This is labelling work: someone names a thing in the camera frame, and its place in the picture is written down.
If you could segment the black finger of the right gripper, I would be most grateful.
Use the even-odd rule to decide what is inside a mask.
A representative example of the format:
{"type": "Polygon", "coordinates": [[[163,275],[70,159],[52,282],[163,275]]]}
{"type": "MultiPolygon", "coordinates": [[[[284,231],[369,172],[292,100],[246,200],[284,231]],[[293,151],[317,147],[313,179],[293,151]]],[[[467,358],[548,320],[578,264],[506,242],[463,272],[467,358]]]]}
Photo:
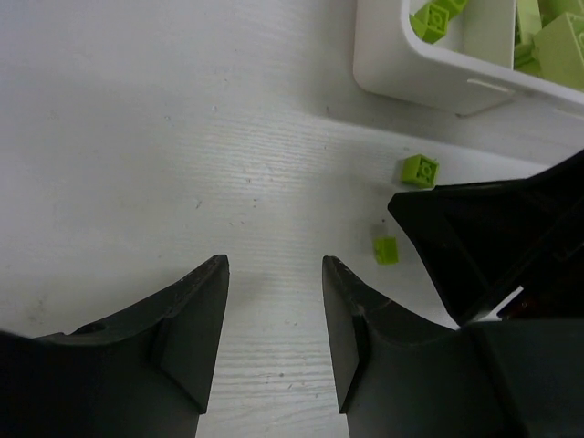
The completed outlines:
{"type": "Polygon", "coordinates": [[[394,195],[388,210],[412,241],[450,317],[583,315],[583,154],[534,176],[394,195]]]}

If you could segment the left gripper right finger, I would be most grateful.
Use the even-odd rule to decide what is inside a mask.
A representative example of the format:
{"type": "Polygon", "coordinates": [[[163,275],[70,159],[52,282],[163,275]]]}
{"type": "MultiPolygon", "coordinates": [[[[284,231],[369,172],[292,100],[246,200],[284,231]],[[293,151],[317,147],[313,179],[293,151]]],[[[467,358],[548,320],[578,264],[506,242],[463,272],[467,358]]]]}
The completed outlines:
{"type": "Polygon", "coordinates": [[[583,324],[452,330],[366,285],[335,256],[322,287],[339,411],[353,437],[580,437],[583,324]]]}

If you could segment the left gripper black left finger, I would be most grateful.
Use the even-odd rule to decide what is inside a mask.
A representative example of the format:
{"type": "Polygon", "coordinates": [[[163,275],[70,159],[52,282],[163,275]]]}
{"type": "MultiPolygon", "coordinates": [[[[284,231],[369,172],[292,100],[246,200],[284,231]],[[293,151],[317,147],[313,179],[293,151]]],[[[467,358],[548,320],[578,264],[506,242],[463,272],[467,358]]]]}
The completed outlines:
{"type": "Polygon", "coordinates": [[[193,437],[228,294],[214,255],[174,284],[78,328],[1,335],[4,437],[193,437]]]}

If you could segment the green 2x2 lego plate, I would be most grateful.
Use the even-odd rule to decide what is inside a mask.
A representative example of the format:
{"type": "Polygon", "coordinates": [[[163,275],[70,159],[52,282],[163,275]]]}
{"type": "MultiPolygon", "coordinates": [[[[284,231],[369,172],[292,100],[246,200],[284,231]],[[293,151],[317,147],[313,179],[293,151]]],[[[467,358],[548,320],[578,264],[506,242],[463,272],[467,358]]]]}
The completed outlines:
{"type": "Polygon", "coordinates": [[[583,3],[518,1],[514,70],[583,90],[583,3]]]}

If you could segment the white divided container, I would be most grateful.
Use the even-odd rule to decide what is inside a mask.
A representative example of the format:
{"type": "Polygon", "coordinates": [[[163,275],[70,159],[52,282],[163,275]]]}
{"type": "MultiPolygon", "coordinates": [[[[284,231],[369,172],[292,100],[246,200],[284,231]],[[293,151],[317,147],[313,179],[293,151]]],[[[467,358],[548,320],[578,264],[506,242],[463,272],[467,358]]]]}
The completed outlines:
{"type": "Polygon", "coordinates": [[[460,116],[522,98],[583,111],[583,90],[514,70],[518,1],[468,1],[434,44],[421,41],[410,24],[426,2],[357,3],[353,75],[362,89],[460,116]]]}

